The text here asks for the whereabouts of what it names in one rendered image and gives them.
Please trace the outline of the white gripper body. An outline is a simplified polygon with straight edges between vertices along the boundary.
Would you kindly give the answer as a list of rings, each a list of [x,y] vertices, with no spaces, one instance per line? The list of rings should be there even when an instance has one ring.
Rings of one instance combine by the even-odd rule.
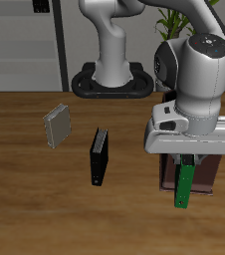
[[[225,154],[225,116],[220,116],[215,130],[189,137],[172,130],[157,130],[149,120],[143,141],[147,153]]]

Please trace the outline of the green book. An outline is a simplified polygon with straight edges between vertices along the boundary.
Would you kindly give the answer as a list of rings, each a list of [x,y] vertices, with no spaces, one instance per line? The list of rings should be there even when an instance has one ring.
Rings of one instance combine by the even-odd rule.
[[[195,156],[182,154],[175,169],[174,206],[186,209],[195,171]]]

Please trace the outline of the dark brown desk caddy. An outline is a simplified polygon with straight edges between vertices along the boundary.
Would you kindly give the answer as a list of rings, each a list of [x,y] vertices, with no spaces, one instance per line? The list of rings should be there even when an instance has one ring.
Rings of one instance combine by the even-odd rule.
[[[206,156],[200,165],[195,167],[191,194],[212,195],[212,187],[216,177],[221,155],[212,154]],[[159,156],[159,190],[174,191],[175,167],[173,157],[163,153]]]

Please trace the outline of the black book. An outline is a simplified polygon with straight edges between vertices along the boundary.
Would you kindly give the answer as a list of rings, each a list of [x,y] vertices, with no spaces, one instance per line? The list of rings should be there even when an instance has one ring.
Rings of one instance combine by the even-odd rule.
[[[109,161],[108,131],[97,128],[97,132],[90,149],[92,185],[103,184]]]

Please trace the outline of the grey book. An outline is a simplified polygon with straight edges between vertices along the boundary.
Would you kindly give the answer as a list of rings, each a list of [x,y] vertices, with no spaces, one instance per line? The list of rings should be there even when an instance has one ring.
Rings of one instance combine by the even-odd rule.
[[[50,148],[56,148],[72,132],[68,106],[59,104],[43,120]]]

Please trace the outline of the green pot plant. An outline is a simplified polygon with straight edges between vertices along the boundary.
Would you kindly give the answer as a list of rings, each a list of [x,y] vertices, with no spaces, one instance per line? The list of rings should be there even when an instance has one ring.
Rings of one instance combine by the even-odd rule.
[[[221,35],[210,7],[219,0],[163,0],[158,9],[162,18],[154,25],[154,32],[159,32],[162,41],[177,39],[182,30],[187,29],[188,36],[197,33]]]

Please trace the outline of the grey shelf unit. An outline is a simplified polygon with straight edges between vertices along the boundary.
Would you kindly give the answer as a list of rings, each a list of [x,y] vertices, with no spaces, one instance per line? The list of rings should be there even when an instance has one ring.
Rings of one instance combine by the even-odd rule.
[[[0,92],[68,89],[61,0],[0,0]]]

